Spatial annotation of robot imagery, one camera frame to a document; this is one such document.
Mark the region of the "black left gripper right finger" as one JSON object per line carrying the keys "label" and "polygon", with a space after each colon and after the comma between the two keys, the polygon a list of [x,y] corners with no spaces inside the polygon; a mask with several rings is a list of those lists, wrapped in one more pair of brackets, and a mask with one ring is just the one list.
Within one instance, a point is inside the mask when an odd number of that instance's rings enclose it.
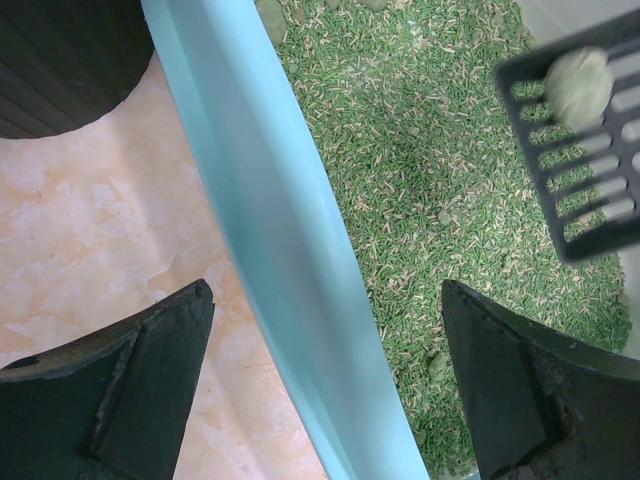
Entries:
{"label": "black left gripper right finger", "polygon": [[636,479],[639,363],[452,280],[442,316],[483,479]]}

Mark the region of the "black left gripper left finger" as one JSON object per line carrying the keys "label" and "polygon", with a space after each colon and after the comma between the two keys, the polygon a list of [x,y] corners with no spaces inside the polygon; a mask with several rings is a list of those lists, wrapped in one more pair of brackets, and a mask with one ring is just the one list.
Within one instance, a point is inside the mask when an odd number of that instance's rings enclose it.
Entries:
{"label": "black left gripper left finger", "polygon": [[170,479],[215,305],[205,280],[1,370],[4,479]]}

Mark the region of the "black litter scoop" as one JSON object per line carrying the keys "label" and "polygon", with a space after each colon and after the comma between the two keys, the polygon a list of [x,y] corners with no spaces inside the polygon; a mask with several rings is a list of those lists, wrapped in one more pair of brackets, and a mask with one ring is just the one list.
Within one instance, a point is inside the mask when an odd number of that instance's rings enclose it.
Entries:
{"label": "black litter scoop", "polygon": [[[512,87],[518,83],[538,81],[561,55],[580,47],[602,47],[614,60],[639,52],[639,11],[633,10],[612,20],[597,24],[548,46],[518,55],[497,65],[495,83],[502,97],[517,141],[531,172],[549,232],[561,261],[571,264],[619,251],[639,243],[639,170],[634,158],[639,154],[639,140],[623,136],[626,125],[639,120],[634,106],[616,111],[607,105],[602,124],[559,140],[532,142],[532,135],[557,122],[548,117],[525,121],[522,110],[543,103],[541,96],[518,99]],[[605,145],[593,153],[583,154],[555,166],[545,166],[542,156],[557,153],[564,147],[577,146],[587,140],[605,139]],[[572,183],[556,191],[548,188],[555,176],[596,160],[614,157],[611,169],[587,180]],[[613,180],[622,180],[619,191],[560,214],[560,202]]]}

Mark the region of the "pale green litter clump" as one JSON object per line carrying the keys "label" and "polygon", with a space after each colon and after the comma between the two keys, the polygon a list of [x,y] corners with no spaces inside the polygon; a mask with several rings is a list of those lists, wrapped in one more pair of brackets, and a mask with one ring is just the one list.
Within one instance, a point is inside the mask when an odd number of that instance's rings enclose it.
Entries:
{"label": "pale green litter clump", "polygon": [[545,77],[545,97],[555,119],[578,132],[598,124],[613,86],[607,53],[585,47],[554,61]]}

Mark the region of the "teal plastic litter box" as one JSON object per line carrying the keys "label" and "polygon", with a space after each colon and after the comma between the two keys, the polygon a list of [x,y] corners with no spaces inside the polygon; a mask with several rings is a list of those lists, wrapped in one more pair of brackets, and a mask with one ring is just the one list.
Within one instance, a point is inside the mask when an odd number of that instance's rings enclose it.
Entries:
{"label": "teal plastic litter box", "polygon": [[[332,479],[427,479],[349,232],[257,3],[147,1],[145,19],[280,377]],[[543,103],[543,78],[512,87]],[[556,191],[595,176],[553,177]]]}

